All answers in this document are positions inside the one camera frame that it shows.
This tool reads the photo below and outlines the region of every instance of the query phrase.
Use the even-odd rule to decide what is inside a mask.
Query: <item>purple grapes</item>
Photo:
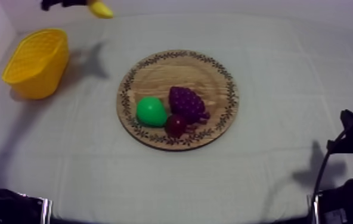
[[[168,100],[172,114],[183,116],[189,125],[206,123],[210,118],[201,97],[189,88],[171,87]]]

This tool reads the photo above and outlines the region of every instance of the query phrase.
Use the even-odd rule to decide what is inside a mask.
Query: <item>yellow basket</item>
[[[68,58],[66,33],[60,29],[40,30],[19,43],[2,80],[24,98],[42,99],[57,89]]]

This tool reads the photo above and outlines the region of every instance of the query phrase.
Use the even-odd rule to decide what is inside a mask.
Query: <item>cable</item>
[[[338,135],[338,137],[335,139],[335,142],[341,140],[343,138],[343,136],[346,135],[348,130],[349,129],[343,130]],[[327,150],[327,154],[324,156],[323,163],[321,164],[320,170],[318,171],[317,179],[316,179],[315,185],[314,185],[313,195],[311,197],[311,205],[310,205],[310,211],[309,211],[309,217],[308,217],[308,224],[312,224],[312,222],[313,222],[315,195],[317,194],[317,192],[320,188],[321,179],[323,178],[324,170],[326,169],[328,159],[330,158],[330,155],[334,150],[335,150],[335,147],[333,147],[330,150]]]

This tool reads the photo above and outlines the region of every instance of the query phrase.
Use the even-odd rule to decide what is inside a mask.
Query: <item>yellow banana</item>
[[[90,12],[98,18],[113,18],[114,14],[101,0],[88,0]]]

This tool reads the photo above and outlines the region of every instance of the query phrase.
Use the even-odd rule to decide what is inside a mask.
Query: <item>white tablecloth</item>
[[[54,214],[112,223],[256,223],[306,214],[328,139],[353,110],[353,33],[246,15],[152,15],[63,27],[59,90],[23,101],[0,78],[0,187],[54,200]],[[21,36],[0,65],[0,76]],[[135,141],[116,92],[140,59],[192,49],[223,63],[240,92],[225,135],[167,153]],[[333,156],[323,187],[353,177]]]

